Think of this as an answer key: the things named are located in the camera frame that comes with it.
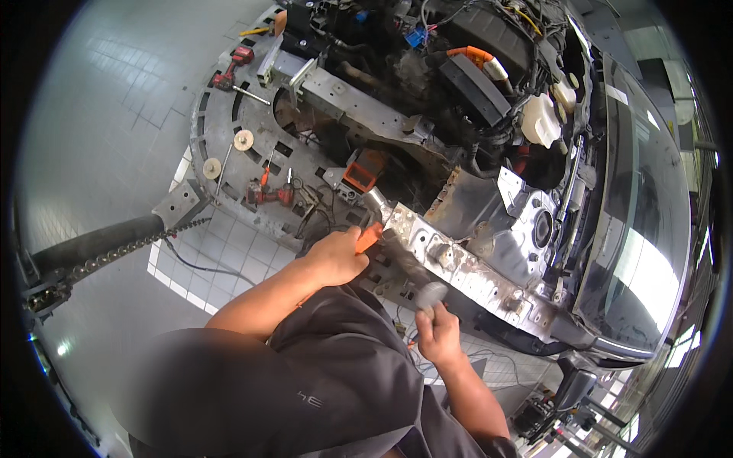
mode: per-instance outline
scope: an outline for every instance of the yellow wire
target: yellow wire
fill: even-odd
[[[504,8],[506,8],[506,9],[508,9],[510,11],[515,11],[518,15],[522,16],[523,18],[525,18],[527,20],[527,22],[529,22],[529,25],[532,26],[532,28],[534,29],[534,31],[537,32],[537,34],[539,36],[542,36],[542,32],[539,31],[539,27],[537,27],[534,24],[534,21],[532,19],[530,19],[529,16],[527,16],[526,14],[524,14],[523,12],[521,12],[518,8],[512,8],[512,7],[504,7]]]

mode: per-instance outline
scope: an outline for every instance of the person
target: person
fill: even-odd
[[[270,441],[278,450],[287,443],[287,453],[270,446],[258,453],[518,456],[500,404],[461,349],[458,318],[442,303],[435,304],[433,321],[423,311],[415,316],[419,351],[445,383],[448,413],[434,387],[424,384],[384,308],[371,293],[349,285],[369,264],[365,254],[354,255],[360,234],[356,226],[332,232],[206,324],[267,342],[297,374],[297,395],[311,408],[306,419]],[[130,438],[134,453],[141,444]]]

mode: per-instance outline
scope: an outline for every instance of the orange tool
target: orange tool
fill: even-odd
[[[373,223],[367,227],[359,236],[356,241],[356,254],[363,254],[370,246],[374,245],[379,237],[382,237],[382,230],[384,226],[379,221]],[[298,303],[298,307],[302,306],[314,293],[307,295],[302,301]]]
[[[270,153],[270,159],[268,159],[268,166],[265,167],[265,173],[262,174],[262,178],[259,179],[259,183],[264,186],[268,184],[268,178],[270,176],[270,164],[273,162],[273,154],[275,154],[275,149],[273,148],[273,151]]]

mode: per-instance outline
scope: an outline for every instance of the engine bay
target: engine bay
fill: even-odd
[[[432,276],[552,342],[597,181],[593,58],[559,0],[293,0],[262,19],[283,18],[280,34],[235,43],[256,56],[237,83],[271,107],[211,83],[200,94],[197,177],[226,150],[218,137],[248,131],[251,149],[209,184],[220,203],[294,249],[389,208],[384,223]],[[266,166],[275,182],[294,175],[292,209],[246,198]],[[372,189],[390,204],[369,208]],[[404,273],[373,264],[373,292],[411,299]]]

